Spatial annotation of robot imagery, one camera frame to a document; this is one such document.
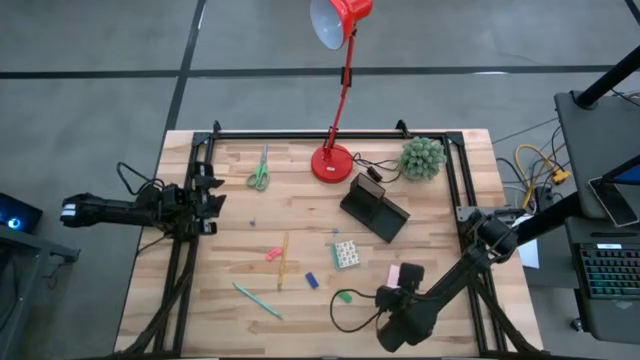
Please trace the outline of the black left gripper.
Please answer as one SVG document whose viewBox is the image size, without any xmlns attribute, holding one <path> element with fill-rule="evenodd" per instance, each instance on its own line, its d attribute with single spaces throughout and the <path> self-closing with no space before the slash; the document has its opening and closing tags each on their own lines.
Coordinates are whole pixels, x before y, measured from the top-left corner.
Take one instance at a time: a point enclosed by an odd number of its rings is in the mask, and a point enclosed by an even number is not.
<svg viewBox="0 0 640 360">
<path fill-rule="evenodd" d="M 187 167 L 187 186 L 170 183 L 167 186 L 168 236 L 214 235 L 217 224 L 210 218 L 218 218 L 226 195 L 214 196 L 210 189 L 225 183 L 214 177 L 213 165 L 202 161 Z"/>
</svg>

